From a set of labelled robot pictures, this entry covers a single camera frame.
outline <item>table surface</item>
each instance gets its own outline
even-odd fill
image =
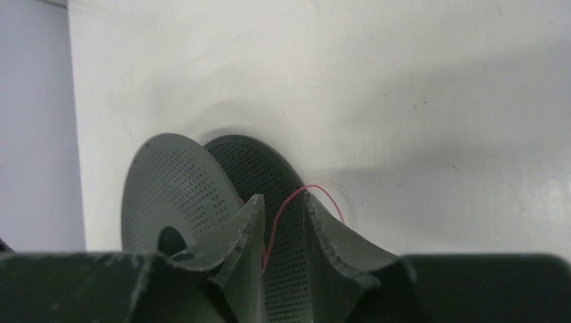
[[[89,250],[121,248],[145,140],[236,133],[391,252],[571,259],[567,0],[70,0],[69,19]]]

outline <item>thin cable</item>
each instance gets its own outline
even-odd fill
[[[315,184],[309,184],[309,185],[298,188],[292,194],[290,194],[287,199],[285,199],[285,201],[281,204],[281,206],[279,207],[279,210],[277,211],[277,213],[275,215],[275,218],[273,220],[273,227],[271,228],[271,235],[269,236],[268,247],[264,248],[264,255],[262,256],[262,274],[265,273],[266,268],[267,268],[267,264],[269,262],[271,249],[273,247],[273,240],[275,239],[275,232],[277,230],[277,222],[279,221],[279,218],[281,217],[283,210],[286,208],[288,203],[294,199],[294,197],[296,197],[298,194],[300,194],[301,192],[305,191],[306,189],[308,189],[310,187],[318,188],[318,189],[322,190],[325,193],[325,195],[327,195],[327,197],[329,197],[329,199],[331,200],[331,202],[333,202],[333,205],[337,209],[337,212],[339,214],[339,219],[341,220],[342,224],[345,224],[345,218],[343,217],[343,213],[341,212],[339,205],[337,205],[337,203],[335,202],[333,197],[322,186],[315,185]]]

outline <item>perforated disc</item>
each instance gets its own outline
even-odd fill
[[[206,149],[227,173],[240,197],[264,194],[265,243],[278,208],[301,180],[288,163],[270,147],[244,136],[215,139]],[[265,305],[270,322],[312,321],[309,280],[302,222],[303,197],[297,196],[282,214],[269,266],[264,274]]]
[[[241,204],[204,147],[182,135],[158,135],[139,149],[127,174],[123,250],[157,250],[161,240],[167,245],[161,251],[178,252],[219,228]]]

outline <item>gray wall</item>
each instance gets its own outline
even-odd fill
[[[85,249],[67,11],[32,0],[0,0],[0,237]]]

